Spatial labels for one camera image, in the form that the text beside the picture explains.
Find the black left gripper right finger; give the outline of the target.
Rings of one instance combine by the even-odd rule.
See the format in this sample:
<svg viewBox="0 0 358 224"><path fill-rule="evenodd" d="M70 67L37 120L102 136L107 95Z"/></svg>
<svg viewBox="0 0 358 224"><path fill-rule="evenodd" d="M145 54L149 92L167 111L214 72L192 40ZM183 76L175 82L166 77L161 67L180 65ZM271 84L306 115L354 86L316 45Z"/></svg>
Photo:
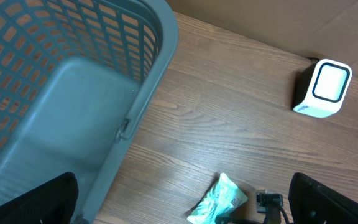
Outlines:
<svg viewBox="0 0 358 224"><path fill-rule="evenodd" d="M358 224L358 203L313 178L294 174L288 200L294 223Z"/></svg>

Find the teal snack packet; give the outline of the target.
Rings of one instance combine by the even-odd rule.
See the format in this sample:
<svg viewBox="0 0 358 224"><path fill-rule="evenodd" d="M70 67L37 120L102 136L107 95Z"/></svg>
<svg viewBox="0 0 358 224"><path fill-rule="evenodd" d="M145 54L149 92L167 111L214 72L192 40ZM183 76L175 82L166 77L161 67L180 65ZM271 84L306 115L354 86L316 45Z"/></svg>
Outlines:
<svg viewBox="0 0 358 224"><path fill-rule="evenodd" d="M225 173L221 173L187 220L192 224L212 224L218 216L230 214L246 201L248 196Z"/></svg>

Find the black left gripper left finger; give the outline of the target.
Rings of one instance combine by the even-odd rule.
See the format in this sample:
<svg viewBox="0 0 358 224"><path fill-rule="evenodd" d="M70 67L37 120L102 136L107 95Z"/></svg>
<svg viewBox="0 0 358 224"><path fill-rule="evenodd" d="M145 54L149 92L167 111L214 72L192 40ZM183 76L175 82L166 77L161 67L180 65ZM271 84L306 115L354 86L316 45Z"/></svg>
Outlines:
<svg viewBox="0 0 358 224"><path fill-rule="evenodd" d="M70 223L77 199L77 179L66 172L1 205L0 223Z"/></svg>

